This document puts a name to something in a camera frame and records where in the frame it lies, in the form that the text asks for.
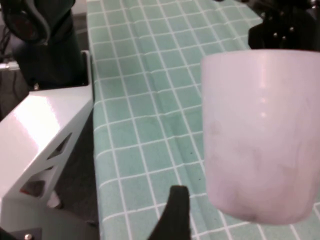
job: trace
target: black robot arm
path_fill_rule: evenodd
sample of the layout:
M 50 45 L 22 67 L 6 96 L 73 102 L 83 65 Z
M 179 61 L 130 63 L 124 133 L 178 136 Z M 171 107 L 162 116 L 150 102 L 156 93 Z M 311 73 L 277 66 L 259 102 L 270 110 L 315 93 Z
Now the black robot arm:
M 30 89 L 83 85 L 84 58 L 71 8 L 75 0 L 0 0 L 2 17 L 13 33 L 11 48 Z

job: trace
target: tablecloth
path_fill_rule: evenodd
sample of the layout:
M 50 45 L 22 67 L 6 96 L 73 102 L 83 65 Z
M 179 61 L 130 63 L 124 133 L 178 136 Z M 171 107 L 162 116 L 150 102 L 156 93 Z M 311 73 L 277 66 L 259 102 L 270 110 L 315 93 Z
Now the tablecloth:
M 260 226 L 222 214 L 206 194 L 201 59 L 248 49 L 248 30 L 261 19 L 233 0 L 87 7 L 101 239 L 147 239 L 170 186 L 185 185 L 195 240 L 319 240 L 317 204 L 302 223 Z

